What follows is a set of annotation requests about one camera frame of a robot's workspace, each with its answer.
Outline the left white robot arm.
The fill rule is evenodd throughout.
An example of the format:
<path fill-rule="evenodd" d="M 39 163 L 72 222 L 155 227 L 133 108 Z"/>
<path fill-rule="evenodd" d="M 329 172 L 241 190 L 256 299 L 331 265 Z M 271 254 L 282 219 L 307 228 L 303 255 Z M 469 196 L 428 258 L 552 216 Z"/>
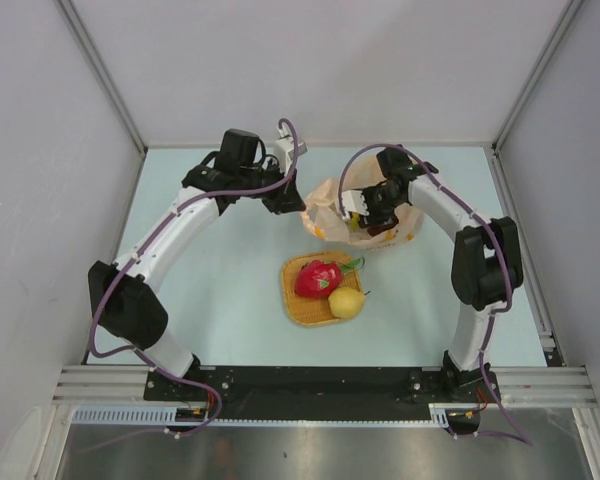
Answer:
<path fill-rule="evenodd" d="M 194 238 L 239 199 L 257 199 L 276 215 L 304 211 L 296 176 L 306 148 L 289 120 L 279 120 L 277 130 L 271 150 L 254 133 L 227 130 L 220 147 L 185 175 L 149 233 L 114 262 L 97 261 L 88 272 L 91 327 L 104 328 L 124 341 L 124 350 L 162 370 L 179 399 L 199 392 L 200 361 L 169 330 L 157 293 Z"/>

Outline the yellow fake lemon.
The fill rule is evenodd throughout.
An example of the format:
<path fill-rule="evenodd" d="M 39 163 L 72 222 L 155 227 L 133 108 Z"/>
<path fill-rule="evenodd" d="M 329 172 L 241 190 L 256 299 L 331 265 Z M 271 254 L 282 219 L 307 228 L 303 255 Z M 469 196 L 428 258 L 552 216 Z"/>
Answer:
<path fill-rule="evenodd" d="M 364 308 L 367 295 L 351 287 L 339 287 L 328 297 L 332 316 L 340 320 L 355 318 Z"/>

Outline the woven bamboo tray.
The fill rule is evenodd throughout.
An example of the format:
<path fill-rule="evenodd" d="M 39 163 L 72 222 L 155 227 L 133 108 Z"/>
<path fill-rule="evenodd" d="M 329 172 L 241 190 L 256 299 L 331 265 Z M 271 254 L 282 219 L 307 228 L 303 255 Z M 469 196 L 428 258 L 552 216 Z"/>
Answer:
<path fill-rule="evenodd" d="M 295 323 L 305 327 L 317 327 L 347 321 L 336 319 L 332 316 L 328 305 L 329 296 L 326 298 L 312 299 L 303 298 L 294 293 L 295 278 L 301 268 L 309 262 L 318 259 L 335 260 L 337 262 L 347 263 L 356 258 L 351 258 L 343 251 L 327 251 L 297 256 L 284 265 L 281 273 L 281 286 L 286 312 Z M 358 274 L 361 269 L 347 275 L 339 287 L 351 287 L 365 293 L 361 286 Z"/>

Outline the yellow fake banana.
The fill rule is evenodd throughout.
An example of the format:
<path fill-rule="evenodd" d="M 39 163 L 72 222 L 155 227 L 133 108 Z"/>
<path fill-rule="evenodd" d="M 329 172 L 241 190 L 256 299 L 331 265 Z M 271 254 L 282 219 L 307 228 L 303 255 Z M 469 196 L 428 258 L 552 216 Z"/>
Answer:
<path fill-rule="evenodd" d="M 359 229 L 359 220 L 360 215 L 357 212 L 353 212 L 350 214 L 348 225 L 352 231 L 357 231 Z"/>

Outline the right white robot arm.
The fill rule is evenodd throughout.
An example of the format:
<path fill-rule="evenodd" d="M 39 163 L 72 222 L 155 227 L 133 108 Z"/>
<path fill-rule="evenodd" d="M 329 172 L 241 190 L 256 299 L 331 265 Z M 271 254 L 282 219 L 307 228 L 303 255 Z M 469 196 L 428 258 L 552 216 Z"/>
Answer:
<path fill-rule="evenodd" d="M 460 310 L 431 395 L 464 401 L 489 391 L 495 380 L 486 356 L 495 318 L 510 310 L 524 279 L 517 225 L 509 217 L 485 220 L 438 179 L 432 164 L 404 147 L 377 148 L 382 181 L 341 195 L 353 200 L 356 225 L 385 231 L 396 224 L 397 208 L 409 205 L 429 216 L 453 242 L 451 283 Z"/>

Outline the translucent orange plastic bag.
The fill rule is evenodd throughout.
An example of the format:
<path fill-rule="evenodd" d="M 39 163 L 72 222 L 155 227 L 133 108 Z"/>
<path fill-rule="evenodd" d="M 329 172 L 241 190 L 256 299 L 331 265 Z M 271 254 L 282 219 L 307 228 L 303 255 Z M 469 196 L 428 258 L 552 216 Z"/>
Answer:
<path fill-rule="evenodd" d="M 304 199 L 306 209 L 301 213 L 304 228 L 324 241 L 362 250 L 388 248 L 411 241 L 420 230 L 424 214 L 409 204 L 396 207 L 392 216 L 378 225 L 369 224 L 360 214 L 345 220 L 339 211 L 339 186 L 345 191 L 374 186 L 385 179 L 388 163 L 395 160 L 412 161 L 402 152 L 384 149 L 356 160 L 344 178 L 325 180 Z"/>

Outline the red fake fruit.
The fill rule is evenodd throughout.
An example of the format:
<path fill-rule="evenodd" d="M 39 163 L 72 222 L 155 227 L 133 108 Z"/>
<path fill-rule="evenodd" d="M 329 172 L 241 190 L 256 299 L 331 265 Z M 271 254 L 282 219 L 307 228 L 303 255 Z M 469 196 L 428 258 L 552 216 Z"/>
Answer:
<path fill-rule="evenodd" d="M 303 298 L 326 298 L 344 281 L 344 278 L 361 269 L 363 257 L 347 263 L 335 260 L 313 260 L 304 265 L 295 278 L 294 293 Z"/>

